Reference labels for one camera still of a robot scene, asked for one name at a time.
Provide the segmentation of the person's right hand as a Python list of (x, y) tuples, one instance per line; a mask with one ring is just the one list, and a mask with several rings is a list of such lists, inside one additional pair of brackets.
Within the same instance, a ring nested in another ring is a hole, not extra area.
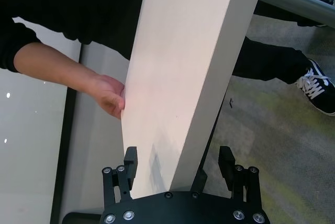
[(121, 113), (125, 109), (124, 88), (120, 81), (99, 75), (93, 84), (92, 96), (105, 112), (121, 119)]

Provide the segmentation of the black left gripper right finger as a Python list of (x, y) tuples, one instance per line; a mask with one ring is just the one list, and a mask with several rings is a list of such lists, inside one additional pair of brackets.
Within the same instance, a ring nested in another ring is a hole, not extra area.
[(255, 166), (244, 168), (236, 164), (235, 157), (228, 146), (220, 146), (218, 165), (222, 177), (226, 181), (228, 191), (231, 192), (231, 198), (240, 202), (244, 201), (244, 192), (246, 193), (247, 203), (260, 203), (260, 181), (259, 169)]

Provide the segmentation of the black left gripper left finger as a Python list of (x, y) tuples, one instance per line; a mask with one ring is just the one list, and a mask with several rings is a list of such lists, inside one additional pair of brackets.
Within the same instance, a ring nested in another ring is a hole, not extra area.
[(115, 187), (119, 188), (121, 202), (132, 200), (130, 191), (136, 177), (137, 167), (137, 147), (128, 147), (122, 165), (117, 166), (116, 169), (112, 169), (111, 167), (102, 169), (104, 205), (116, 203)]

